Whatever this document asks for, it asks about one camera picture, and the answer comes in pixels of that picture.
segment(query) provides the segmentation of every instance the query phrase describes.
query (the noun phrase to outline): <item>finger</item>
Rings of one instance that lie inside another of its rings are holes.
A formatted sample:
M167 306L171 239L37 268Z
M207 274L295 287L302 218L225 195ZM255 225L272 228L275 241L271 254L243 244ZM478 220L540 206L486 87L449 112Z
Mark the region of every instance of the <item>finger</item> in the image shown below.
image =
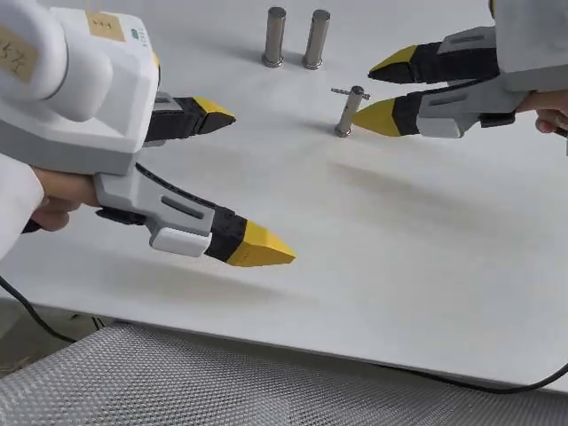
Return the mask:
M39 211L44 213L67 213L75 211L81 207L79 201L59 200L57 198L50 198L49 202L39 208Z
M523 113L537 109L566 111L568 109L568 93L566 91L534 92L521 102L517 112Z
M548 122L555 128L559 127L561 129L568 130L568 117L559 111L552 111L549 109L537 111L539 120Z
M554 124L550 124L549 122L541 119L536 121L536 128L540 133L552 133L556 130L556 126Z
M45 231L49 232L63 229L69 223L68 213L46 213L37 211L32 215L31 219L37 222Z
M77 201L97 207L97 193L90 176L59 173L50 170L36 169L34 172L42 183L45 194L61 200Z

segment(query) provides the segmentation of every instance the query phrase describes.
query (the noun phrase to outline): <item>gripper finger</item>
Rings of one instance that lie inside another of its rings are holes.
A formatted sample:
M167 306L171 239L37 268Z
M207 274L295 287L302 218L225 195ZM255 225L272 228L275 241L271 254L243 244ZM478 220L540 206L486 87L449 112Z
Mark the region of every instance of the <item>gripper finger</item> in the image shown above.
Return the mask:
M358 111L352 122L391 137L461 138L476 122L487 128L515 121L528 92L506 91L503 80L499 76L382 100Z
M499 74L495 28L479 27L442 42L406 47L373 67L368 77L389 83L442 83Z
M104 206L99 216L145 225L154 249L241 267L289 264L296 257L262 226L175 187L140 164L127 176L99 174L94 181Z

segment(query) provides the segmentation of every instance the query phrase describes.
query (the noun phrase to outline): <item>mesh surface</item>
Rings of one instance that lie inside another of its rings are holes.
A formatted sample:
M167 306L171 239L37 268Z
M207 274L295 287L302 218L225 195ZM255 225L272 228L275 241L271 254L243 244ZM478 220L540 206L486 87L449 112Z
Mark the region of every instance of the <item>mesh surface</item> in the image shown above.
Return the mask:
M377 367L354 372L347 361L258 351L107 327L0 381L0 424L568 425L562 395L486 395Z

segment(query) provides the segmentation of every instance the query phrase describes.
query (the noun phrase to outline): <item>metal peg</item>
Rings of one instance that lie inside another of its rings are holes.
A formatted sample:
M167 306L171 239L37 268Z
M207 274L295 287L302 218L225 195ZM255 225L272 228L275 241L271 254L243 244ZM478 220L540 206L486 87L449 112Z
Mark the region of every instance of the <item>metal peg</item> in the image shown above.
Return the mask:
M271 7L268 10L266 23L266 45L264 47L263 63L269 68L282 65L282 41L284 40L284 25L286 11L281 7Z
M321 67L321 54L323 46L326 42L327 28L331 14L328 11L318 9L312 15L312 25L310 26L310 35L308 36L308 45L305 49L302 63L307 69L318 69Z
M331 90L333 93L339 93L340 95L350 95L351 91L344 91L343 89L332 89ZM364 93L363 94L363 99L364 100L370 100L371 99L371 95L369 95L368 93Z
M351 134L351 123L353 115L359 109L361 100L365 97L365 90L361 86L351 87L345 108L341 115L339 123L335 126L335 134L339 138L347 138Z

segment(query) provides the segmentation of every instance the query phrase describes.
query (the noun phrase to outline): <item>white table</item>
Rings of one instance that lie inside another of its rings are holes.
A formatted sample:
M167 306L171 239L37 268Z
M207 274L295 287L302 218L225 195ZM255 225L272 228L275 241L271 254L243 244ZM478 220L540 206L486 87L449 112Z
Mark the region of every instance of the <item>white table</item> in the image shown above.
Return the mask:
M332 87L361 84L371 101L416 89L367 70L406 45L491 25L486 1L282 1L280 69L259 60L272 1L92 3L145 20L164 90L238 118L143 163L268 226L298 258L251 270L167 255L146 229L84 209L4 260L33 303L512 383L568 360L563 140L537 134L531 114L463 140L332 134L345 101ZM323 68L307 71L317 7L332 22ZM568 391L568 379L551 388Z

